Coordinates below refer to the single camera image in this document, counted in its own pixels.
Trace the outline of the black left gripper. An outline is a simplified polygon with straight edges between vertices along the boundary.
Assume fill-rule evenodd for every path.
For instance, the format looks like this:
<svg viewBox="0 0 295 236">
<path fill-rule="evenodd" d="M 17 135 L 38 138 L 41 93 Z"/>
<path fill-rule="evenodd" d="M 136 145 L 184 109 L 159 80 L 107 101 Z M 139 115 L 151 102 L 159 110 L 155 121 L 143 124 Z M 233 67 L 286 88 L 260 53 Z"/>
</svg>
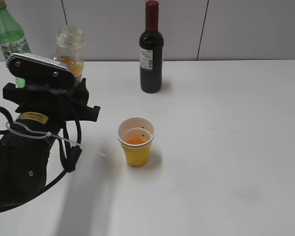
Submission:
<svg viewBox="0 0 295 236">
<path fill-rule="evenodd" d="M 83 78 L 77 86 L 59 94 L 16 88 L 12 83 L 8 83 L 2 92 L 4 99 L 19 105 L 16 109 L 18 119 L 34 120 L 41 124 L 75 120 L 96 122 L 100 107 L 88 106 L 86 82 L 86 78 Z"/>
</svg>

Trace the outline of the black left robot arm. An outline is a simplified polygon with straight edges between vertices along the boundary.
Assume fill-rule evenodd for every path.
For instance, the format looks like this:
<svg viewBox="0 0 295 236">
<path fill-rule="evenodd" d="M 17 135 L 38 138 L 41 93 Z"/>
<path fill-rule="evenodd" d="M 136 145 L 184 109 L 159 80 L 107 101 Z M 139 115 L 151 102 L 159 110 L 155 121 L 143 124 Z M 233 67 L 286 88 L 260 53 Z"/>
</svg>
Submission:
<svg viewBox="0 0 295 236">
<path fill-rule="evenodd" d="M 17 88 L 7 84 L 6 100 L 17 118 L 0 106 L 7 121 L 0 130 L 0 213 L 40 196 L 67 173 L 82 153 L 82 121 L 97 121 L 100 107 L 88 106 L 86 80 L 72 93 Z"/>
</svg>

